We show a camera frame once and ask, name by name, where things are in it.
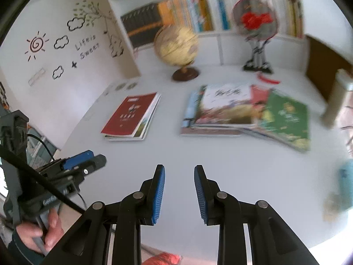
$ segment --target green book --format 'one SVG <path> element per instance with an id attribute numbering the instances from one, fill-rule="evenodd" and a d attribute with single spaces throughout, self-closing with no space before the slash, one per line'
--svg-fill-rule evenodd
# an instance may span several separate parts
<path id="1" fill-rule="evenodd" d="M 307 106 L 276 90 L 268 97 L 260 127 L 296 149 L 310 149 Z"/>

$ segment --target desk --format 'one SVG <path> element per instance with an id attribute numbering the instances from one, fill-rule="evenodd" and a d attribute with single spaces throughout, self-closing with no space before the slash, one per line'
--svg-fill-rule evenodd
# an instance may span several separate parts
<path id="1" fill-rule="evenodd" d="M 120 201 L 152 178 L 157 164 L 165 166 L 161 215 L 155 226 L 142 226 L 142 243 L 175 254 L 217 259 L 218 226 L 203 224 L 194 186 L 194 167 L 202 164 L 207 178 L 239 201 L 264 199 L 307 247 L 342 230 L 346 217 L 323 221 L 323 204 L 338 192 L 337 170 L 349 158 L 343 133 L 327 130 L 320 115 L 326 103 L 301 72 L 274 69 L 275 86 L 310 109 L 311 151 L 300 153 L 276 141 L 240 137 L 188 137 L 179 131 L 189 95 L 203 84 L 262 84 L 255 74 L 236 66 L 200 67 L 200 76 L 187 83 L 171 81 L 172 73 L 142 76 L 131 90 L 115 91 L 117 81 L 97 99 L 70 135 L 61 156 L 84 150 L 104 154 L 107 165 L 81 185 L 88 204 Z M 162 97 L 144 141 L 108 142 L 100 131 L 127 95 L 154 91 Z"/>

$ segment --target silver bolt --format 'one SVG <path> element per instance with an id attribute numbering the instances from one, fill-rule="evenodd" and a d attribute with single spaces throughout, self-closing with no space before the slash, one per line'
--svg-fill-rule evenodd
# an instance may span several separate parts
<path id="1" fill-rule="evenodd" d="M 95 203 L 93 203 L 92 207 L 94 210 L 101 209 L 103 207 L 103 203 L 102 202 L 95 202 Z"/>
<path id="2" fill-rule="evenodd" d="M 264 200 L 260 200 L 259 202 L 257 202 L 258 206 L 261 208 L 267 208 L 268 207 L 268 203 Z"/>
<path id="3" fill-rule="evenodd" d="M 135 199 L 140 199 L 143 197 L 143 192 L 137 191 L 132 195 Z"/>
<path id="4" fill-rule="evenodd" d="M 217 192 L 217 197 L 218 198 L 224 199 L 227 196 L 228 196 L 228 194 L 226 194 L 224 191 Z"/>

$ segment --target globe base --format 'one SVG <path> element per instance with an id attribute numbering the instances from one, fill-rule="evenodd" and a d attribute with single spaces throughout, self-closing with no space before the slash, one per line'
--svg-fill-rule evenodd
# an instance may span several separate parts
<path id="1" fill-rule="evenodd" d="M 195 68 L 181 67 L 174 72 L 172 79 L 176 81 L 188 81 L 198 77 L 198 75 L 199 70 Z"/>

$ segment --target fan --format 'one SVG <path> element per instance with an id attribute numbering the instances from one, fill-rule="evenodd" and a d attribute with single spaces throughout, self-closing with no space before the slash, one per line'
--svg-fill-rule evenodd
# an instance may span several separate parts
<path id="1" fill-rule="evenodd" d="M 243 70 L 272 73 L 271 65 L 265 60 L 265 45 L 278 32 L 276 14 L 260 0 L 240 0 L 233 8 L 234 22 L 239 33 L 246 35 L 252 48 L 252 57 Z"/>

